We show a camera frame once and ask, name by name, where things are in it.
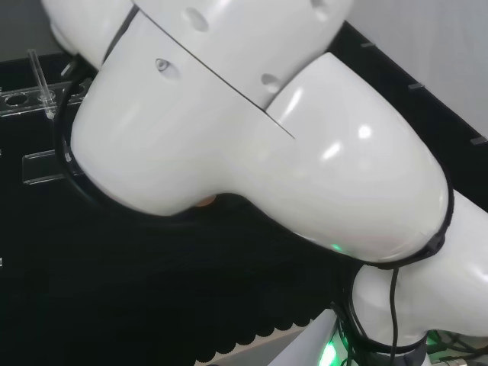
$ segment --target white surface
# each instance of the white surface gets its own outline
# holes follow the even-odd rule
[[[486,0],[361,0],[348,20],[488,136],[487,14]]]
[[[171,66],[160,73],[157,59]],[[367,261],[405,258],[437,232],[448,196],[438,163],[332,54],[268,113],[294,138],[138,14],[79,110],[72,148],[95,184],[142,212],[172,215],[237,193]]]
[[[446,243],[435,256],[400,269],[396,289],[399,345],[420,340],[429,330],[488,336],[488,213],[455,192]],[[354,304],[368,336],[391,344],[391,271],[363,267]]]
[[[418,252],[447,210],[444,173],[407,122],[331,53],[299,74],[268,113],[295,137],[255,164],[250,192],[270,217],[313,242],[372,262]]]
[[[135,2],[261,108],[326,50],[352,4],[352,0]]]
[[[324,311],[269,366],[317,366],[334,336],[336,319],[333,311]]]
[[[64,39],[62,46],[71,45],[71,50],[78,50],[97,69],[133,7],[131,0],[42,0],[42,3]]]
[[[157,59],[170,67],[160,73]],[[75,157],[95,184],[158,215],[235,191],[235,151],[265,159],[270,149],[293,145],[142,13],[95,78],[72,135]]]

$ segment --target black cable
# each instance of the black cable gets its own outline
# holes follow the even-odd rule
[[[79,56],[75,56],[75,59],[73,59],[72,61],[72,63],[75,64],[74,67],[76,68],[83,67],[79,66],[80,62],[81,60]],[[96,209],[102,210],[100,204],[90,194],[87,194],[87,192],[75,180],[72,173],[72,167],[70,166],[66,158],[66,154],[68,153],[65,138],[66,128],[64,124],[66,109],[68,108],[69,99],[72,97],[75,88],[80,82],[85,79],[87,74],[88,70],[86,68],[83,68],[83,70],[78,69],[77,75],[71,81],[69,86],[65,89],[63,96],[61,97],[61,101],[57,106],[56,116],[53,120],[53,143],[59,167],[61,168],[61,172],[64,175],[65,179],[68,181],[69,185],[91,206],[95,207]]]
[[[390,286],[390,309],[391,309],[391,319],[393,320],[393,344],[391,346],[390,355],[390,366],[395,364],[395,356],[397,355],[398,346],[398,319],[397,319],[397,309],[395,307],[395,292],[397,288],[398,273],[400,270],[395,268],[393,270],[393,277],[391,278]]]
[[[354,304],[352,303],[352,293],[354,290],[354,282],[351,284],[350,287],[350,294],[349,294],[349,312],[352,314],[352,318],[354,319],[356,326],[359,328],[359,331],[361,332],[361,335],[366,337],[366,331],[364,330],[363,326],[361,325],[361,322],[359,321],[358,314],[356,313],[356,310],[354,308]]]
[[[456,347],[455,345],[452,345],[448,348],[451,349],[452,351],[468,353],[469,355],[478,355],[478,356],[488,355],[488,346],[483,348],[475,348],[473,349],[473,351],[467,348]]]
[[[461,337],[460,334],[452,334],[450,332],[447,332],[447,335],[451,338],[451,341],[448,343],[448,347],[451,347],[457,343],[457,344],[465,347],[467,350],[469,350],[469,352],[476,352],[477,351],[477,349],[474,348],[473,346],[468,345],[466,342],[461,341],[460,340],[460,337]]]
[[[352,365],[352,343],[349,342],[349,347],[348,347],[348,357],[347,357],[347,366]]]
[[[344,331],[342,330],[342,322],[338,319],[337,321],[337,331],[339,332],[339,338],[341,339],[342,345],[347,349],[349,344],[345,341]]]
[[[461,340],[457,341],[457,343],[459,343],[460,345],[462,345],[463,347],[466,348],[466,351],[460,351],[460,352],[465,352],[465,353],[481,353],[482,352],[482,353],[486,354],[486,347],[483,347],[483,348],[474,348],[474,347],[468,345],[467,343],[465,343],[465,342],[463,342]]]

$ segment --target black table surface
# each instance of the black table surface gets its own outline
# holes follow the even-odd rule
[[[330,51],[408,120],[488,209],[479,136],[348,24]],[[65,55],[41,58],[49,83]],[[28,61],[0,63],[0,86],[34,86]],[[308,324],[358,265],[302,240],[241,197],[188,228],[144,228],[89,209],[64,181],[23,186],[21,157],[52,149],[42,113],[0,120],[0,362],[193,365],[256,335]]]

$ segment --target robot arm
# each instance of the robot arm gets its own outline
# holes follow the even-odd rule
[[[123,205],[170,216],[241,194],[317,245],[375,263],[417,253],[441,228],[449,190],[435,158],[373,88],[321,56],[350,0],[107,2],[122,10],[100,39],[99,23],[80,38],[79,24],[61,19],[90,1],[43,3],[67,42],[100,66],[72,151]],[[132,5],[140,11],[102,65]],[[400,272],[399,345],[429,329],[488,335],[488,215],[455,198],[444,248]],[[384,344],[390,279],[365,267],[354,289],[368,337]]]

